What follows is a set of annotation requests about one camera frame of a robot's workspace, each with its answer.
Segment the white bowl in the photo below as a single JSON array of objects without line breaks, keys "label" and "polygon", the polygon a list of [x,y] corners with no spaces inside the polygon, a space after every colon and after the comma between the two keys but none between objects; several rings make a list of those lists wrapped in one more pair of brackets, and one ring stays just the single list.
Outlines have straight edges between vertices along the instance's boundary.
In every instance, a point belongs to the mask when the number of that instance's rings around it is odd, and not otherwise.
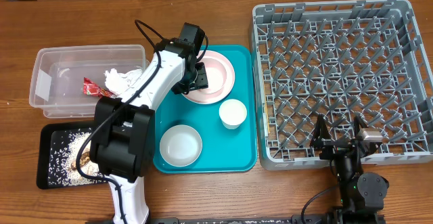
[{"label": "white bowl", "polygon": [[171,166],[189,166],[199,158],[201,152],[202,138],[188,125],[171,127],[160,140],[160,155]]}]

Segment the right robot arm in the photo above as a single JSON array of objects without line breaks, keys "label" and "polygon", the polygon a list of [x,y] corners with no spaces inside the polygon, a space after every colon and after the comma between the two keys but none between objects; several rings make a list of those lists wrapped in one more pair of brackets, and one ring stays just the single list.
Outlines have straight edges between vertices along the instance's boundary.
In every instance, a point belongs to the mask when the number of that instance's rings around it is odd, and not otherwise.
[{"label": "right robot arm", "polygon": [[340,206],[330,208],[321,216],[321,223],[385,223],[378,211],[384,208],[384,198],[389,182],[377,173],[365,172],[361,159],[375,153],[383,136],[377,129],[368,127],[356,116],[353,121],[354,137],[333,140],[323,115],[318,115],[310,146],[320,150],[319,158],[329,161],[337,184],[313,196],[301,211],[301,221],[306,223],[305,210],[318,197],[333,189],[340,192]]}]

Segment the white paper cup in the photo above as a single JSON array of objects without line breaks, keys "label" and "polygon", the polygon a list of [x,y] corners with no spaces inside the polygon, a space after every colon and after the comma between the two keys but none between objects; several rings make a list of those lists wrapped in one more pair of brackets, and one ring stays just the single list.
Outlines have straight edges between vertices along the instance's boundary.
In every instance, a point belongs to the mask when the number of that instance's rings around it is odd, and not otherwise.
[{"label": "white paper cup", "polygon": [[237,99],[225,100],[219,108],[219,117],[227,129],[238,128],[248,115],[246,106]]}]

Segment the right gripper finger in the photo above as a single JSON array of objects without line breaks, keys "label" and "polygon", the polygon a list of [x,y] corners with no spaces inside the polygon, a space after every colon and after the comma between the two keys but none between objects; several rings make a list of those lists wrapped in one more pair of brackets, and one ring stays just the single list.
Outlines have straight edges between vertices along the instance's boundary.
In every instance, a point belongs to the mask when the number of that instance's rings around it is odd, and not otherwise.
[{"label": "right gripper finger", "polygon": [[359,116],[356,115],[353,122],[353,130],[355,139],[362,139],[361,129],[367,128],[366,122]]},{"label": "right gripper finger", "polygon": [[323,146],[323,140],[330,140],[331,135],[322,114],[318,115],[313,131],[313,146]]}]

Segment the white napkin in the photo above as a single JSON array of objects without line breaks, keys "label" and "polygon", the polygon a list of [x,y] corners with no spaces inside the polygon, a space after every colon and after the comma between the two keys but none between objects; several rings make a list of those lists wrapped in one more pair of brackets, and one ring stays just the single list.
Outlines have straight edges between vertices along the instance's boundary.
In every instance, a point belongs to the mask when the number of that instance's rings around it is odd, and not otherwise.
[{"label": "white napkin", "polygon": [[119,73],[117,69],[112,68],[106,70],[104,75],[106,77],[105,86],[114,95],[120,95],[125,92],[135,81],[142,75],[143,70],[138,68],[128,71],[126,73]]}]

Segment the red ketchup packet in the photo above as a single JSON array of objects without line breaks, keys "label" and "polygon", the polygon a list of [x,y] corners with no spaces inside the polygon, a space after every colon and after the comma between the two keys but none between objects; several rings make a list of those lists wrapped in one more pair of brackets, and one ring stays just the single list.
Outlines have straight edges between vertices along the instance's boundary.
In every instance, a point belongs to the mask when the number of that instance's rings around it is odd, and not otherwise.
[{"label": "red ketchup packet", "polygon": [[91,95],[95,97],[110,97],[115,98],[116,95],[107,89],[103,89],[92,80],[84,78],[83,81],[83,93],[85,95]]}]

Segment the rice and food scrap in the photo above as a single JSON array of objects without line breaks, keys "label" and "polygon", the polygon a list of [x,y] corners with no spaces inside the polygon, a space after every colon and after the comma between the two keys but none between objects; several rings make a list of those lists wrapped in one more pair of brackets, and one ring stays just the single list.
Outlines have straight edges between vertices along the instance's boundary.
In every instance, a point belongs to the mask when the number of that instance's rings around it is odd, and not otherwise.
[{"label": "rice and food scrap", "polygon": [[90,134],[89,129],[71,129],[52,133],[47,169],[49,188],[101,183],[101,181],[84,178],[76,170],[78,151]]}]

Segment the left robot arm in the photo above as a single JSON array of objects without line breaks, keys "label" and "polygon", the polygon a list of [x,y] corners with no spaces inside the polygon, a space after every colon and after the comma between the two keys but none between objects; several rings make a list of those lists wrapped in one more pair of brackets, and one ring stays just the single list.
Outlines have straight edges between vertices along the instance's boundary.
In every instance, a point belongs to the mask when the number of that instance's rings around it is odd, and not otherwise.
[{"label": "left robot arm", "polygon": [[169,92],[187,95],[208,87],[202,58],[208,37],[197,25],[184,23],[177,38],[153,43],[154,58],[143,74],[117,98],[101,97],[93,132],[84,142],[97,181],[109,183],[113,223],[147,223],[143,177],[155,152],[155,115]]}]

